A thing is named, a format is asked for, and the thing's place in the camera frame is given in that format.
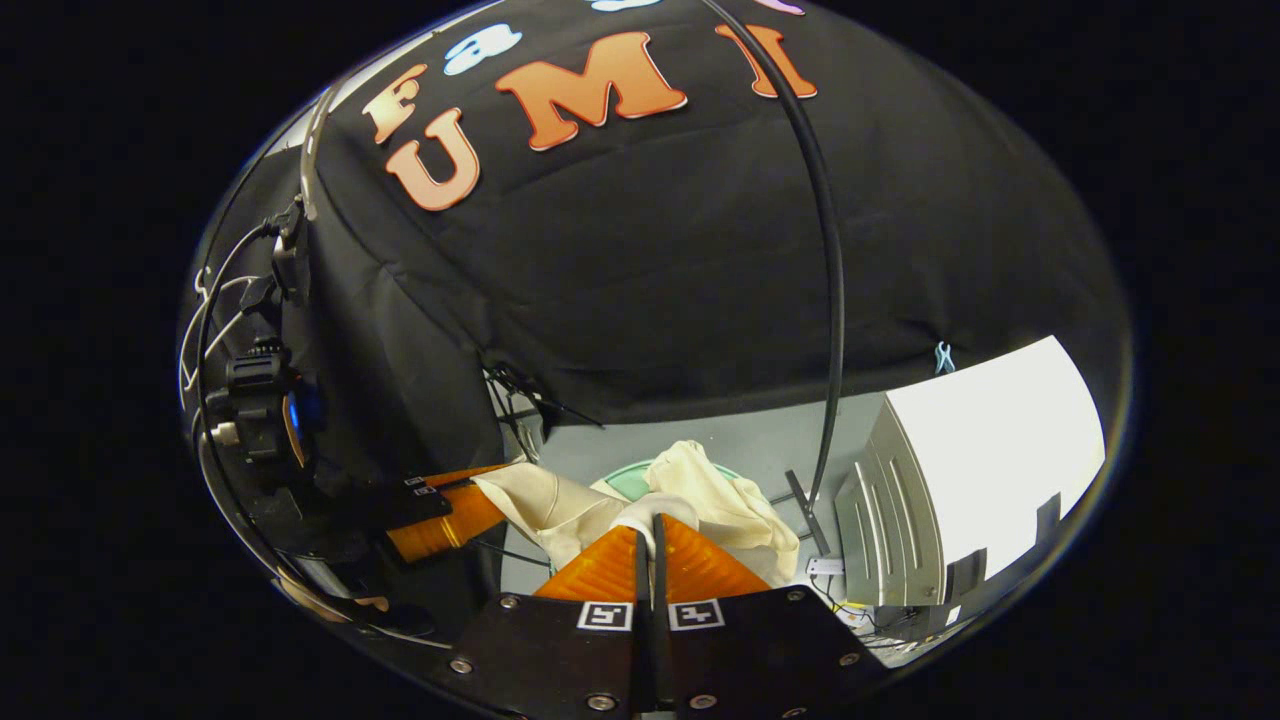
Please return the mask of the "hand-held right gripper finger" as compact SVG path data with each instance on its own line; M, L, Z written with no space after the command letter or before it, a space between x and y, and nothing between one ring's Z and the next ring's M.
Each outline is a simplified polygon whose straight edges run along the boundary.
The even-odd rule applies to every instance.
M652 697L648 547L614 527L582 553L621 594L503 593L451 651L451 692L490 716L634 716Z
M655 516L655 688L678 716L838 716L882 689L891 671L809 585L746 594L713 591L690 571L745 568L687 524Z

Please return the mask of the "cream shirt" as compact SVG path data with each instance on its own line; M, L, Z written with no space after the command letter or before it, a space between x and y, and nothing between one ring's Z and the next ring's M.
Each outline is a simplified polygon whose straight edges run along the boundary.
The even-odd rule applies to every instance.
M628 473L622 487L605 479L584 486L530 462L474 480L557 570L617 527L639 530L655 550L657 514L699 532L772 588L788 584L797 570L800 539L759 486L723 474L691 439Z

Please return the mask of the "green laundry hamper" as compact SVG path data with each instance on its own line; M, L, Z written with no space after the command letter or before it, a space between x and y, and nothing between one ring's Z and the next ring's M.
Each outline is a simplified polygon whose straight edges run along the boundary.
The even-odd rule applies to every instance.
M690 503L733 501L744 477L701 456L654 457L612 471L593 488L611 491L627 501L648 495L672 495Z

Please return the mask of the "black clothes rack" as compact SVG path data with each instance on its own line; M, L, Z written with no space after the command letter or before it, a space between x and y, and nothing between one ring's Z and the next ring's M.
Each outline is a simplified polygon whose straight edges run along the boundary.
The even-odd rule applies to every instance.
M803 488L794 471L786 471L786 478L791 487L792 497L805 519L809 530L808 537L815 542L819 555L826 556L831 553L831 547L817 519L814 507L826 478L844 387L846 323L844 254L828 168L810 117L806 114L803 101L794 91L790 79L782 72L780 63L765 50L763 42L755 37L748 28L748 24L740 20L730 9L722 6L717 0L699 0L699 3L728 26L730 36L741 42L748 55L760 65L762 73L773 85L777 99L797 142L815 201L815 214L820 228L826 268L829 323L824 414L815 456L815 470L808 492L805 495L801 493Z

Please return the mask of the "black backdrop cloth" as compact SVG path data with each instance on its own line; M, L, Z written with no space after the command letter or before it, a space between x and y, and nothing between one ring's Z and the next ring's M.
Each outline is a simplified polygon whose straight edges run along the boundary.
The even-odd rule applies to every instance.
M1004 109L845 17L717 0L790 78L824 154L845 270L845 396L928 380L1053 336L1103 441L1130 427L1135 347L1114 252L1060 167ZM828 299L815 201L762 69L699 0L602 12L495 0L324 85L241 168L179 302L178 432L195 424L195 315L252 227L302 191L285 342L316 375L332 461L394 480L495 462L486 374L549 428L607 429L822 404ZM227 273L207 370L268 273Z

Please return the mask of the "white cabinet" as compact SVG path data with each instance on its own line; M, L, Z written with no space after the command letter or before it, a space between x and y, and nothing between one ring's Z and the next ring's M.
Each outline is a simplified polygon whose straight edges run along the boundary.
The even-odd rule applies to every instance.
M977 611L1030 574L1105 455L1053 336L887 391L833 501L845 600Z

